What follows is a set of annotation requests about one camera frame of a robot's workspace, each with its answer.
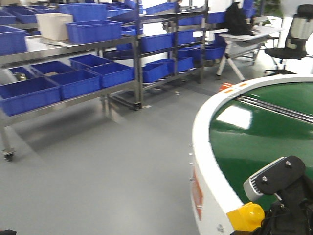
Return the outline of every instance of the green conveyor belt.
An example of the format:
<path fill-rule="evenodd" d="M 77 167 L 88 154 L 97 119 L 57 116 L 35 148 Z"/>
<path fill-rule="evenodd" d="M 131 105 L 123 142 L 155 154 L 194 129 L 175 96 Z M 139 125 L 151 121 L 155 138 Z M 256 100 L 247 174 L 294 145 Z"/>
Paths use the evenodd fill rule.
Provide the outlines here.
<path fill-rule="evenodd" d="M 267 86 L 244 95 L 313 113 L 313 83 Z M 215 114 L 209 131 L 216 160 L 244 203 L 249 200 L 243 182 L 282 156 L 300 157 L 313 179 L 313 124 L 232 100 Z M 267 210 L 275 200 L 263 196 L 257 203 Z"/>
<path fill-rule="evenodd" d="M 245 96 L 313 115 L 313 82 L 266 86 L 247 92 Z"/>

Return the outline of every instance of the metal shelving rack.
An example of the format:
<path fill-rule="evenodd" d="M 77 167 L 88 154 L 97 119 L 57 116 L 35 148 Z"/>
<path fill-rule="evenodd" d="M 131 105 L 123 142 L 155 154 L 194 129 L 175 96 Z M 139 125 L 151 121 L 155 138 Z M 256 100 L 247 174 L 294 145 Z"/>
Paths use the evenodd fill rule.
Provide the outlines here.
<path fill-rule="evenodd" d="M 35 47 L 37 47 L 37 49 L 34 49 L 34 50 L 29 49 L 30 51 L 25 52 L 25 53 L 0 56 L 0 65 L 3 66 L 8 63 L 40 59 L 40 58 L 45 58 L 45 57 L 50 57 L 50 56 L 68 55 L 71 53 L 89 51 L 89 50 L 94 50 L 94 49 L 98 50 L 99 52 L 101 50 L 104 51 L 105 48 L 109 48 L 109 47 L 116 46 L 118 44 L 125 44 L 125 43 L 132 43 L 133 53 L 134 55 L 137 54 L 136 46 L 135 46 L 136 38 L 134 36 L 123 36 L 121 39 L 96 42 L 96 43 L 88 43 L 88 44 L 71 44 L 67 41 L 54 42 L 52 40 L 44 39 L 41 36 L 29 36 L 29 37 L 26 37 L 26 42 L 27 42 L 28 48 L 31 48 L 31 45 L 34 44 Z M 45 48 L 38 49 L 38 45 L 41 45 Z M 134 67 L 135 68 L 137 67 L 137 61 L 135 59 L 134 59 Z M 8 117 L 3 112 L 1 112 L 0 113 L 0 134 L 2 137 L 3 145 L 4 145 L 4 150 L 3 150 L 4 158 L 7 161 L 11 161 L 13 154 L 14 154 L 14 149 L 11 147 L 9 138 L 5 131 L 6 126 L 10 126 L 14 123 L 18 123 L 21 121 L 35 118 L 35 117 L 39 117 L 41 115 L 45 115 L 45 114 L 54 112 L 56 110 L 64 109 L 64 108 L 73 106 L 75 104 L 79 104 L 79 103 L 82 103 L 91 99 L 95 99 L 98 97 L 100 97 L 102 104 L 104 104 L 106 95 L 112 94 L 117 91 L 129 90 L 129 89 L 132 89 L 134 91 L 134 102 L 128 102 L 124 100 L 123 104 L 131 105 L 135 110 L 138 110 L 141 108 L 141 103 L 139 100 L 138 76 L 137 76 L 137 73 L 135 73 L 135 80 L 133 81 L 122 83 L 113 87 L 104 88 L 99 91 L 81 95 L 72 99 L 63 100 L 58 103 L 47 105 L 47 106 L 44 106 L 35 110 L 22 113 L 22 114 Z"/>
<path fill-rule="evenodd" d="M 184 44 L 181 46 L 178 46 L 178 34 L 175 33 L 175 43 L 174 47 L 164 49 L 164 50 L 158 50 L 154 52 L 149 52 L 149 53 L 141 53 L 140 51 L 136 55 L 136 60 L 138 61 L 138 79 L 139 79 L 139 92 L 140 92 L 140 101 L 143 103 L 143 93 L 145 90 L 160 86 L 162 84 L 168 83 L 170 81 L 174 81 L 177 79 L 181 79 L 185 76 L 195 74 L 195 73 L 200 73 L 200 78 L 199 78 L 199 83 L 201 83 L 202 78 L 203 78 L 203 72 L 204 72 L 204 58 L 205 58 L 205 34 L 206 34 L 206 19 L 207 19 L 207 14 L 208 14 L 208 0 L 205 0 L 203 8 L 196 9 L 194 11 L 190 12 L 179 12 L 179 6 L 176 5 L 175 12 L 174 13 L 167 13 L 167 14 L 162 14 L 162 15 L 140 15 L 139 11 L 139 0 L 136 0 L 136 14 L 138 15 L 138 19 L 136 21 L 136 28 L 140 29 L 142 24 L 148 24 L 148 23 L 156 23 L 156 22 L 168 22 L 172 21 L 173 22 L 173 28 L 175 29 L 175 32 L 178 32 L 178 19 L 182 18 L 188 18 L 192 16 L 198 16 L 198 15 L 204 15 L 202 19 L 202 24 L 201 27 L 197 26 L 196 28 L 192 27 L 190 29 L 195 29 L 195 30 L 200 30 L 203 33 L 202 40 L 200 42 L 195 42 L 195 43 L 189 43 L 189 44 Z M 140 35 L 139 35 L 139 30 L 137 30 L 137 46 L 138 50 L 140 50 Z M 201 44 L 202 48 L 202 58 L 201 58 L 201 66 L 199 68 L 194 68 L 193 70 L 188 70 L 182 73 L 177 73 L 177 50 L 182 49 L 185 47 L 190 47 L 194 45 Z M 173 53 L 173 59 L 175 61 L 175 74 L 172 76 L 165 77 L 164 79 L 160 81 L 156 81 L 155 83 L 149 84 L 149 85 L 144 85 L 143 84 L 143 71 L 142 71 L 142 65 L 141 65 L 141 59 L 147 56 L 151 55 L 156 55 L 156 54 L 161 54 L 164 52 L 172 52 Z"/>

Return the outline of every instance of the blue plastic bin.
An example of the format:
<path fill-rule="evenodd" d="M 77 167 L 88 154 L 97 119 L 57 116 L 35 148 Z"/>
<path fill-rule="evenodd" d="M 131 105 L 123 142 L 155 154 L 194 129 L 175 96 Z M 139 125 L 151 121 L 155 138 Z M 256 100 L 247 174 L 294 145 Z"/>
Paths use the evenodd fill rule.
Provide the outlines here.
<path fill-rule="evenodd" d="M 36 23 L 36 14 L 38 14 L 35 10 L 27 10 L 27 9 L 14 9 L 12 14 L 16 16 L 16 18 L 22 23 Z"/>
<path fill-rule="evenodd" d="M 115 9 L 107 10 L 107 18 L 114 17 L 114 16 L 118 16 L 118 10 L 115 10 Z"/>
<path fill-rule="evenodd" d="M 0 105 L 8 116 L 37 109 L 60 100 L 60 87 L 44 77 L 0 86 Z"/>
<path fill-rule="evenodd" d="M 225 14 L 225 11 L 209 13 L 207 16 L 207 22 L 210 24 L 223 23 L 225 22 Z"/>
<path fill-rule="evenodd" d="M 194 31 L 193 30 L 186 30 L 178 32 L 178 45 L 191 43 L 194 41 Z"/>
<path fill-rule="evenodd" d="M 24 30 L 0 26 L 0 55 L 26 52 L 26 35 L 27 32 Z"/>
<path fill-rule="evenodd" d="M 63 64 L 60 61 L 50 61 L 46 63 L 31 65 L 30 70 L 37 76 L 44 76 L 51 72 L 61 74 L 66 72 L 72 72 L 75 69 L 66 64 Z"/>
<path fill-rule="evenodd" d="M 143 70 L 143 82 L 152 83 L 158 79 L 164 78 L 169 75 L 166 63 L 146 64 L 142 68 Z"/>
<path fill-rule="evenodd" d="M 125 0 L 125 5 L 127 5 L 129 8 L 131 9 L 136 9 L 136 3 L 131 1 L 131 0 Z M 139 13 L 142 14 L 143 13 L 143 6 L 142 4 L 139 4 Z"/>
<path fill-rule="evenodd" d="M 132 9 L 130 9 L 122 2 L 114 2 L 113 4 L 110 4 L 109 7 L 111 7 L 111 9 L 118 10 L 119 15 L 132 11 Z"/>
<path fill-rule="evenodd" d="M 136 25 L 131 25 L 131 26 L 127 26 L 127 28 L 131 28 L 137 31 L 137 26 Z M 143 34 L 143 28 L 140 28 L 139 34 Z"/>
<path fill-rule="evenodd" d="M 247 18 L 251 18 L 252 16 L 255 15 L 256 9 L 242 9 L 243 13 L 246 15 Z"/>
<path fill-rule="evenodd" d="M 17 9 L 17 10 L 19 10 L 19 9 L 28 9 L 27 7 L 25 7 L 25 6 L 4 6 L 4 7 L 2 7 L 2 10 L 3 11 L 6 11 L 6 12 L 8 12 L 8 13 L 10 13 L 10 14 L 13 14 L 13 10 L 15 10 L 15 9 Z"/>
<path fill-rule="evenodd" d="M 89 67 L 112 63 L 112 60 L 101 58 L 95 55 L 82 55 L 69 59 L 71 66 L 77 70 L 84 70 Z"/>
<path fill-rule="evenodd" d="M 73 21 L 105 20 L 106 5 L 96 3 L 60 4 L 61 13 L 73 15 Z"/>
<path fill-rule="evenodd" d="M 115 86 L 134 79 L 134 68 L 119 63 L 110 63 L 88 68 L 89 71 L 100 75 L 102 88 Z"/>
<path fill-rule="evenodd" d="M 137 34 L 137 31 L 130 27 L 122 27 L 122 34 L 135 36 Z M 116 49 L 117 50 L 131 50 L 132 44 L 131 43 L 119 44 L 116 46 Z"/>
<path fill-rule="evenodd" d="M 242 9 L 252 9 L 254 7 L 254 0 L 244 0 Z"/>
<path fill-rule="evenodd" d="M 160 4 L 160 5 L 146 8 L 146 13 L 148 15 L 153 15 L 156 13 L 160 13 L 162 11 L 174 10 L 174 9 L 175 9 L 175 3 L 174 2 L 166 2 L 166 3 Z"/>
<path fill-rule="evenodd" d="M 60 85 L 62 99 L 70 99 L 100 89 L 99 75 L 86 70 L 58 74 L 49 79 Z"/>
<path fill-rule="evenodd" d="M 0 10 L 0 24 L 15 24 L 15 18 L 10 13 Z"/>
<path fill-rule="evenodd" d="M 225 52 L 225 45 L 210 44 L 205 47 L 205 59 L 206 60 L 216 60 L 222 58 Z M 201 59 L 201 50 L 197 48 L 192 51 L 194 60 Z"/>
<path fill-rule="evenodd" d="M 161 34 L 141 38 L 142 52 L 152 52 L 173 47 L 173 34 Z"/>
<path fill-rule="evenodd" d="M 174 59 L 161 59 L 161 60 L 153 61 L 148 64 L 160 64 L 160 63 L 166 64 L 169 74 L 173 74 L 175 72 Z M 194 68 L 194 61 L 192 57 L 179 58 L 177 60 L 177 72 L 183 72 L 192 68 Z"/>
<path fill-rule="evenodd" d="M 37 77 L 36 75 L 34 75 L 32 72 L 28 71 L 25 67 L 16 67 L 16 68 L 11 68 L 9 69 L 11 71 L 11 73 L 15 74 L 17 72 L 23 73 L 25 74 L 27 79 L 32 79 Z"/>
<path fill-rule="evenodd" d="M 183 18 L 178 20 L 178 26 L 184 25 L 200 25 L 202 24 L 203 15 Z"/>
<path fill-rule="evenodd" d="M 93 43 L 122 37 L 121 22 L 80 21 L 66 23 L 68 39 L 72 43 Z"/>

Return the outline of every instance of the black office chair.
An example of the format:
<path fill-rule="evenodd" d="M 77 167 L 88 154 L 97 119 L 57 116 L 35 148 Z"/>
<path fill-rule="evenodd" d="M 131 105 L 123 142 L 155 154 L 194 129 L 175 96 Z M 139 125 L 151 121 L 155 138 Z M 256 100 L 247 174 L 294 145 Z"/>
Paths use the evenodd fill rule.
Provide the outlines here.
<path fill-rule="evenodd" d="M 265 53 L 274 58 L 281 59 L 280 64 L 284 60 L 297 59 L 301 60 L 306 57 L 307 51 L 305 44 L 313 33 L 313 5 L 305 4 L 298 6 L 297 14 L 293 15 L 292 23 L 285 41 L 284 48 L 266 49 Z M 270 74 L 294 74 L 294 72 L 286 70 L 286 63 L 283 69 L 266 70 L 274 72 Z"/>

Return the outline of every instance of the round conveyor table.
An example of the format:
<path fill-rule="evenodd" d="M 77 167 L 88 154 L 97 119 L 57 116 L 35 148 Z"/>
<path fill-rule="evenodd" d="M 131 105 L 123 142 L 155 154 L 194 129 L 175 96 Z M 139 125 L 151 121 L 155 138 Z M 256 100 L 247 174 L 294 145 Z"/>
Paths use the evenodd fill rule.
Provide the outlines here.
<path fill-rule="evenodd" d="M 283 156 L 298 156 L 313 179 L 313 75 L 236 84 L 201 107 L 193 127 L 191 198 L 201 235 L 230 234 L 227 212 L 249 202 L 243 183 Z M 264 210 L 276 199 L 263 196 Z"/>

